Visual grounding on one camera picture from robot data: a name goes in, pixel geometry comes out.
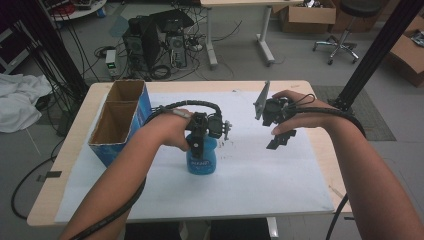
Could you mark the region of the black computer tower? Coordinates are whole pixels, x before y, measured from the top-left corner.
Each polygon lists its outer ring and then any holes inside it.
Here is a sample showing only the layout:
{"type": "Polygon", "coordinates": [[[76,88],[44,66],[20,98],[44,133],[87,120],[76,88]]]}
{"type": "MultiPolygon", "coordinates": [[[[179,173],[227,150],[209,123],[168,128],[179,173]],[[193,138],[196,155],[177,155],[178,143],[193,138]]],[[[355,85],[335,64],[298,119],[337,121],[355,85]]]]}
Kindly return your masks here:
{"type": "Polygon", "coordinates": [[[130,18],[128,25],[122,39],[129,66],[137,71],[150,71],[160,52],[157,26],[150,16],[130,18]]]}

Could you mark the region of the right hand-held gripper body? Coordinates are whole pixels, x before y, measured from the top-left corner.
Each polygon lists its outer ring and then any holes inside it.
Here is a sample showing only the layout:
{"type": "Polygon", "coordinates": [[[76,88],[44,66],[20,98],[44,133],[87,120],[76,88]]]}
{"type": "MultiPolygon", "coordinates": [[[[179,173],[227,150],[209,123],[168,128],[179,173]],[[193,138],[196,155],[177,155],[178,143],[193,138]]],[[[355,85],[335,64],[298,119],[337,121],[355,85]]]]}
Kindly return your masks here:
{"type": "Polygon", "coordinates": [[[291,110],[295,108],[293,100],[287,97],[269,98],[270,82],[266,81],[257,100],[253,103],[255,107],[255,118],[262,120],[263,126],[270,126],[272,123],[280,124],[294,114],[291,110]]]}

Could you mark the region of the white cloth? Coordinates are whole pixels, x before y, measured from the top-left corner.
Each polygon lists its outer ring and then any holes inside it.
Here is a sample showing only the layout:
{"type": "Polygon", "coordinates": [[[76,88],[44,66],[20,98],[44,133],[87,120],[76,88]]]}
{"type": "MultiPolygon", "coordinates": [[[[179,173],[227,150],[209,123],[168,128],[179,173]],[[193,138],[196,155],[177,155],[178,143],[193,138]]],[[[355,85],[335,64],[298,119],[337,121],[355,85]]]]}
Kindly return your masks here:
{"type": "Polygon", "coordinates": [[[42,114],[36,103],[51,92],[44,75],[0,73],[0,132],[13,133],[37,122],[42,114]]]}

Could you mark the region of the office chair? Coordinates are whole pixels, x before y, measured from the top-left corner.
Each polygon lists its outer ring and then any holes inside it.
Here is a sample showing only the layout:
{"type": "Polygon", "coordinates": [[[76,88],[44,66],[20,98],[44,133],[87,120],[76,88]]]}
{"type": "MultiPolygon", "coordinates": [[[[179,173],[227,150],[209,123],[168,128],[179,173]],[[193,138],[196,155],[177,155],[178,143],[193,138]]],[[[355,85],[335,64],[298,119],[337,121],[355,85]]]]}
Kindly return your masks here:
{"type": "Polygon", "coordinates": [[[356,43],[349,42],[351,33],[370,31],[378,20],[382,9],[386,6],[386,0],[332,0],[336,5],[336,22],[329,27],[331,35],[323,41],[316,41],[312,50],[316,51],[319,46],[333,47],[327,64],[332,65],[334,57],[340,51],[345,51],[353,57],[352,63],[359,60],[354,52],[356,43]]]}

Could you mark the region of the person's leg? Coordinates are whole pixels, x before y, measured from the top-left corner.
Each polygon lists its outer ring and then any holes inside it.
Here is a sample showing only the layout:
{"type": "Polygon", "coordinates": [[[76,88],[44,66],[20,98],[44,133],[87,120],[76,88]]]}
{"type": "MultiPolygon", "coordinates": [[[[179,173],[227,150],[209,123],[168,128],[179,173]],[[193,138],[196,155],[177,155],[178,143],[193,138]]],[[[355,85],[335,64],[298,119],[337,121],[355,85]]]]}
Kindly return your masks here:
{"type": "Polygon", "coordinates": [[[125,227],[124,240],[182,240],[182,238],[178,223],[131,223],[125,227]]]}
{"type": "Polygon", "coordinates": [[[213,220],[210,240],[271,240],[265,218],[213,220]]]}

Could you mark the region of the blue cardboard box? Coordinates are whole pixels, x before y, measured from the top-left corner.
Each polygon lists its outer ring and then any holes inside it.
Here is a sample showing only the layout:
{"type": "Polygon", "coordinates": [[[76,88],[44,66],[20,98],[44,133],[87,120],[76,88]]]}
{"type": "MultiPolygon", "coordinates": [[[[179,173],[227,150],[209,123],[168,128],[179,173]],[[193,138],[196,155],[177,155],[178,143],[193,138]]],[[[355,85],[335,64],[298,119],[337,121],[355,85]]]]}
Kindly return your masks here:
{"type": "Polygon", "coordinates": [[[143,80],[115,81],[101,108],[88,145],[108,167],[152,114],[143,80]]]}

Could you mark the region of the round white table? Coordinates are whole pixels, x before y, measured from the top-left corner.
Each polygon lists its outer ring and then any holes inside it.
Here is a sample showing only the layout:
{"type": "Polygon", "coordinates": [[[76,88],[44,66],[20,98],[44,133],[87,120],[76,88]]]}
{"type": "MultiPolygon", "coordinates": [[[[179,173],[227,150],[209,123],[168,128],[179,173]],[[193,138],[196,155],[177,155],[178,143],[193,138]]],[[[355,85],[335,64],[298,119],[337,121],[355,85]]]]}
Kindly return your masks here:
{"type": "Polygon", "coordinates": [[[54,21],[67,21],[96,13],[105,17],[105,4],[107,0],[69,0],[50,10],[54,21]]]}

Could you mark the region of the person's left leg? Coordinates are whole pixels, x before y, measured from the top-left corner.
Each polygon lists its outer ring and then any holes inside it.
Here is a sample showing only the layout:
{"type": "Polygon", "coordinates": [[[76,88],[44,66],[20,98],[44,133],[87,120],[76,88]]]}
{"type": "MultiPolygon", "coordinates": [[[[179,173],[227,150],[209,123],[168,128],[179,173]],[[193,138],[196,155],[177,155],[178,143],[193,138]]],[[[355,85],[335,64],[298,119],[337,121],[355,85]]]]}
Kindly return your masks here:
{"type": "Polygon", "coordinates": [[[178,223],[131,223],[125,227],[124,240],[182,240],[182,238],[178,223]]]}

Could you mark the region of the grey floor mat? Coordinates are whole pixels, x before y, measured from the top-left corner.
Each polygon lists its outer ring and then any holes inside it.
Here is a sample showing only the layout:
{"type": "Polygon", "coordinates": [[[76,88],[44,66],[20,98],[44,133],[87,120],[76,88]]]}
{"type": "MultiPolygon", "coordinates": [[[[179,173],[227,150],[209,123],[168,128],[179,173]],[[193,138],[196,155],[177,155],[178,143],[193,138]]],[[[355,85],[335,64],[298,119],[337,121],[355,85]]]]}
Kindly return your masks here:
{"type": "MultiPolygon", "coordinates": [[[[312,89],[321,101],[335,100],[343,86],[313,85],[312,89]]],[[[362,124],[369,141],[395,141],[396,138],[377,110],[368,93],[362,90],[353,102],[350,112],[362,124]]]]}

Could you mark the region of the white desk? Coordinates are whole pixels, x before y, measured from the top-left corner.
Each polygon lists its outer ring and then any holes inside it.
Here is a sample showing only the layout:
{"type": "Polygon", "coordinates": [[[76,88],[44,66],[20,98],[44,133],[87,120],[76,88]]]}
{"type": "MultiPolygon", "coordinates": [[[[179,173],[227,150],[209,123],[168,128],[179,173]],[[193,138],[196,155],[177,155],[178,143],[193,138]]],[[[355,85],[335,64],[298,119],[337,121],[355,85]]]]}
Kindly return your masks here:
{"type": "Polygon", "coordinates": [[[265,65],[271,66],[275,63],[275,58],[266,42],[268,26],[272,7],[274,5],[290,6],[293,4],[301,3],[303,0],[200,0],[200,4],[207,10],[207,26],[206,26],[206,52],[209,60],[211,70],[218,67],[218,60],[212,43],[212,9],[214,7],[226,6],[264,6],[264,15],[261,32],[256,35],[256,41],[259,49],[265,57],[265,65]]]}

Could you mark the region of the small white power unit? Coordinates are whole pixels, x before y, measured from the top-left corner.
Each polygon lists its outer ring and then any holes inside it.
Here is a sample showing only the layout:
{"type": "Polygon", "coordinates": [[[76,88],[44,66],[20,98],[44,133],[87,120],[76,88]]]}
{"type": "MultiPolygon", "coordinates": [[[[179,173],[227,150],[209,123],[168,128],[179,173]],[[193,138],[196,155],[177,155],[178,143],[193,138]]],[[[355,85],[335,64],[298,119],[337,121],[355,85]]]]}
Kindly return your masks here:
{"type": "Polygon", "coordinates": [[[107,50],[105,64],[109,71],[109,74],[114,77],[118,75],[118,67],[116,65],[116,51],[115,50],[107,50]]]}

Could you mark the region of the black tape strip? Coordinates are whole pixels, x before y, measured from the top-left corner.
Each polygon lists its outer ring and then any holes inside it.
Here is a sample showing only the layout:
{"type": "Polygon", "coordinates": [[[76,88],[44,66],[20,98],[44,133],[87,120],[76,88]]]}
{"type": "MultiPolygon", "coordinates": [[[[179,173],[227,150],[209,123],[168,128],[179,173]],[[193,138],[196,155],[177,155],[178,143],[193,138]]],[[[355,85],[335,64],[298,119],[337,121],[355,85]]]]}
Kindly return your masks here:
{"type": "Polygon", "coordinates": [[[60,178],[62,171],[48,171],[44,175],[39,175],[37,177],[37,182],[45,182],[49,178],[60,178]]]}

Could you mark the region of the grey computer tower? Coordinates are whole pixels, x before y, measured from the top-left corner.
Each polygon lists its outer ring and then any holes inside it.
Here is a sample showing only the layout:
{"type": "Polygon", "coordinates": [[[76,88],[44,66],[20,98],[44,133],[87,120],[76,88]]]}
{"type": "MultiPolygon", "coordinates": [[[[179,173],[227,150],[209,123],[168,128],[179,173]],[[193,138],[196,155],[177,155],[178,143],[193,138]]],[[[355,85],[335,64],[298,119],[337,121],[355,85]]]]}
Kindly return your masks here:
{"type": "Polygon", "coordinates": [[[170,62],[175,68],[185,68],[187,66],[186,48],[183,35],[168,34],[166,36],[170,52],[170,62]]]}

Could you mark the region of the black metal stand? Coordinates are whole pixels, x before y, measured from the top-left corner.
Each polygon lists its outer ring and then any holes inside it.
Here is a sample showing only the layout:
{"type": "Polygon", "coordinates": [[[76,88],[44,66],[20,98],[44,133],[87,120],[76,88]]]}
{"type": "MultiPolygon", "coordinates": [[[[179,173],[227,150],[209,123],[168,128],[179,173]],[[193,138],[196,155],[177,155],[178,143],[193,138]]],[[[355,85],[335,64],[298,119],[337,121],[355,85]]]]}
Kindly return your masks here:
{"type": "Polygon", "coordinates": [[[347,111],[352,106],[384,57],[423,7],[424,0],[400,0],[349,81],[332,103],[333,107],[347,111]]]}

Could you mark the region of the blue bottle white cap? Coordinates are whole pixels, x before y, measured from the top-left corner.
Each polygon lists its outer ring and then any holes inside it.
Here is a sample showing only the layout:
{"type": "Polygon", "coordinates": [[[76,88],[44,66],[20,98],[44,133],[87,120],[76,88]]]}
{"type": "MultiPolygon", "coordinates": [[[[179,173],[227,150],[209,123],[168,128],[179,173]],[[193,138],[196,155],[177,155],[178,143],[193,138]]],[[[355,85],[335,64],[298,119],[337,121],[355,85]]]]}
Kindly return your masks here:
{"type": "Polygon", "coordinates": [[[216,169],[216,154],[215,148],[217,147],[217,141],[209,137],[204,136],[204,151],[201,159],[193,158],[188,151],[186,152],[186,163],[187,169],[190,173],[195,175],[208,175],[212,174],[216,169]]]}

